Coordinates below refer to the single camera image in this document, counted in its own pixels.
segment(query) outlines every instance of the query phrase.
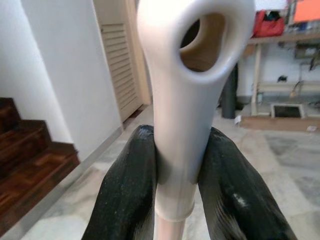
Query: wooden door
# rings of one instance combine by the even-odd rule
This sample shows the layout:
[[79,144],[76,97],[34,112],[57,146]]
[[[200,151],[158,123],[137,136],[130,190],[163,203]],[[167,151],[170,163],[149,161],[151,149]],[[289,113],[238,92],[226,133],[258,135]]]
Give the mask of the wooden door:
[[122,121],[141,105],[125,0],[93,0]]

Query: wooden staircase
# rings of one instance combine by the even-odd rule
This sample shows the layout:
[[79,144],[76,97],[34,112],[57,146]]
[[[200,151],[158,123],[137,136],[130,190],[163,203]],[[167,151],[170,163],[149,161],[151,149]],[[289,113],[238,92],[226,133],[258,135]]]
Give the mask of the wooden staircase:
[[0,97],[0,237],[77,165],[73,144],[52,142],[42,120],[21,120]]

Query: gray marble tile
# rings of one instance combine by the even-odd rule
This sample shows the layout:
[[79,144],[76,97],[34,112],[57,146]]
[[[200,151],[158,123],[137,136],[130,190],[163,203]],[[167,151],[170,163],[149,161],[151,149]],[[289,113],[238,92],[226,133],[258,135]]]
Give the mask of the gray marble tile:
[[320,207],[320,135],[271,131],[265,136],[277,161],[305,198]]
[[[139,125],[143,124],[153,125],[152,106],[148,106],[127,126],[122,135],[68,189],[22,239],[80,240],[89,222],[101,182],[106,172],[119,156],[132,132]],[[311,226],[318,223],[317,216],[319,215],[316,213],[318,208],[307,201],[304,195],[307,193],[303,194],[298,187],[304,185],[304,189],[309,192],[308,194],[313,194],[314,199],[316,199],[318,196],[314,192],[319,192],[316,189],[318,182],[313,179],[304,179],[299,182],[297,179],[300,180],[301,177],[305,176],[299,175],[301,173],[299,171],[299,174],[295,175],[297,178],[294,178],[296,183],[298,183],[297,185],[286,173],[286,169],[281,167],[284,165],[281,164],[287,160],[281,160],[281,162],[279,158],[289,159],[288,156],[297,148],[317,151],[316,145],[320,143],[320,138],[319,141],[314,136],[297,138],[297,135],[294,134],[286,135],[286,140],[283,141],[283,134],[239,128],[235,126],[233,120],[221,118],[219,112],[216,113],[213,126],[231,138],[249,162],[261,173],[280,209],[289,220],[289,223],[292,223],[292,228],[297,235],[304,236],[306,232],[301,226]],[[302,151],[299,158],[303,158],[304,154],[305,151]],[[297,167],[297,164],[289,165],[287,168],[300,169]],[[304,170],[307,172],[312,171],[306,167]],[[313,240],[316,239],[313,236],[320,236],[317,235],[317,232],[312,227],[306,229],[310,229],[311,237],[300,237],[300,240]],[[186,220],[183,239],[210,239],[198,189],[195,193],[194,211]]]
[[320,239],[320,211],[292,216],[288,222],[298,240]]
[[261,173],[261,176],[286,219],[317,210],[287,173],[275,171]]

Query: white pvc pipe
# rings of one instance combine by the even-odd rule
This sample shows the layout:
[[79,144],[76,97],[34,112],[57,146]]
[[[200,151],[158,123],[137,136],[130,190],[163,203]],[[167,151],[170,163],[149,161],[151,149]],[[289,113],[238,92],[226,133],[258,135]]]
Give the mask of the white pvc pipe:
[[[254,0],[140,0],[138,33],[151,76],[158,150],[158,240],[182,238],[214,112],[254,15]],[[198,36],[180,49],[197,19]]]

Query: baseboard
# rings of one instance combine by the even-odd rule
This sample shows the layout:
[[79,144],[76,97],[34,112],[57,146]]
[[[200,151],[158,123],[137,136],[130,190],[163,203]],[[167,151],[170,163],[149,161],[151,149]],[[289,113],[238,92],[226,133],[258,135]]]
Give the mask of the baseboard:
[[51,206],[77,181],[80,176],[104,153],[104,151],[121,135],[122,127],[111,134],[90,156],[82,161],[67,177],[65,177],[48,195],[33,209],[20,219],[0,240],[21,239],[32,226],[45,214]]

